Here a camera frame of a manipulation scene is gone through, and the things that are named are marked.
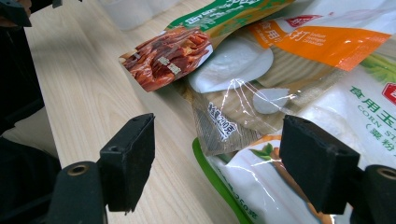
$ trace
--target wooden table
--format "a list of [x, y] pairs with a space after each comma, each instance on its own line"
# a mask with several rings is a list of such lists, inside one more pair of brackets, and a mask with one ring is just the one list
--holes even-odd
[[132, 214], [109, 213], [109, 223], [237, 223], [193, 156], [191, 106], [171, 87], [143, 91], [118, 62], [172, 20], [208, 3], [183, 0], [127, 32], [116, 28], [96, 0], [64, 1], [31, 16], [26, 34], [63, 167], [97, 161], [127, 120], [156, 116], [156, 159], [143, 195]]

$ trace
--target food package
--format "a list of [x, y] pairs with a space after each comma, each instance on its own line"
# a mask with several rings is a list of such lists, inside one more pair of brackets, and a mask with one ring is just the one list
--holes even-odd
[[175, 86], [191, 101], [206, 155], [240, 150], [278, 131], [286, 114], [395, 33], [394, 1], [295, 1], [228, 35]]
[[[361, 154], [358, 166], [362, 170], [372, 164], [396, 168], [395, 52], [396, 41], [391, 39], [297, 114]], [[281, 133], [265, 135], [233, 153], [205, 157], [201, 149], [194, 152], [201, 153], [201, 158], [196, 158], [205, 173], [214, 173], [208, 175], [210, 181], [220, 180], [216, 188], [222, 185], [228, 190], [240, 220], [349, 223], [350, 205], [343, 215], [317, 213], [284, 174], [279, 158]]]
[[293, 0], [216, 0], [172, 21], [164, 31], [120, 56], [145, 91], [155, 91], [200, 66], [238, 28], [262, 19]]

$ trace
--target meat image on package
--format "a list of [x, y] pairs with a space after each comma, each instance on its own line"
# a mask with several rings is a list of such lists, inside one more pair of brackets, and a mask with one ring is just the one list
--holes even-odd
[[122, 55], [125, 61], [121, 63], [145, 91], [154, 91], [194, 70], [212, 48], [209, 35], [198, 27], [178, 26], [135, 50], [132, 55]]

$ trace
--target red label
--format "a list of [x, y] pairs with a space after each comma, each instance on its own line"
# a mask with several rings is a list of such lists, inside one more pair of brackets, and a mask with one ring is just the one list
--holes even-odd
[[382, 94], [385, 98], [396, 104], [396, 83], [388, 83], [382, 91]]
[[313, 19], [319, 18], [321, 16], [319, 15], [303, 15], [303, 16], [298, 16], [294, 18], [287, 19], [286, 22], [291, 26], [291, 27], [298, 27], [303, 25], [304, 23], [308, 21], [312, 21]]

